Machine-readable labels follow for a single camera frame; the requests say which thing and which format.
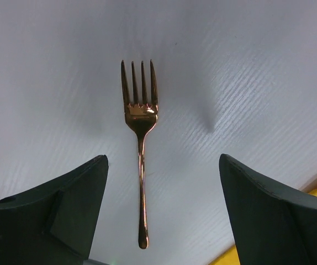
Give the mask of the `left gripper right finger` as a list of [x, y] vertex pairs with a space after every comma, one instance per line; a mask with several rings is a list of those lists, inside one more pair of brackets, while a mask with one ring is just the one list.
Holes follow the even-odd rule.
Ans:
[[219, 172], [241, 264], [317, 264], [317, 197], [222, 154]]

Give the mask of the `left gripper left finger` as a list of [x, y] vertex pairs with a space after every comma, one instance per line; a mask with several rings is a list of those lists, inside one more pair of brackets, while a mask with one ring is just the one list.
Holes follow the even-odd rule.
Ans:
[[88, 260], [108, 177], [99, 155], [74, 170], [0, 200], [0, 264]]

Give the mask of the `yellow pikachu cloth placemat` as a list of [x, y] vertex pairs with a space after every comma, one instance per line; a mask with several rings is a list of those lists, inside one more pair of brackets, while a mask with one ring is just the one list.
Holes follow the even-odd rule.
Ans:
[[[313, 189], [309, 194], [317, 197], [317, 187]], [[223, 254], [217, 257], [215, 260], [209, 263], [210, 265], [239, 265], [239, 257], [237, 254], [236, 246], [231, 246], [228, 250], [226, 250]]]

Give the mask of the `gold fork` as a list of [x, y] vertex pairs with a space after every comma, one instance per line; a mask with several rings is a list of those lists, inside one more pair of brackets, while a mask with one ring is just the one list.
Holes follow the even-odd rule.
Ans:
[[147, 98], [144, 64], [141, 63], [141, 92], [142, 102], [139, 102], [138, 84], [135, 66], [131, 64], [134, 101], [130, 101], [128, 79], [125, 63], [121, 62], [121, 88], [123, 94], [124, 117], [126, 125], [135, 133], [138, 142], [139, 163], [139, 233], [138, 245], [145, 250], [149, 246], [147, 225], [146, 196], [145, 196], [145, 137], [155, 127], [158, 120], [158, 92], [156, 74], [153, 62], [150, 62], [151, 101]]

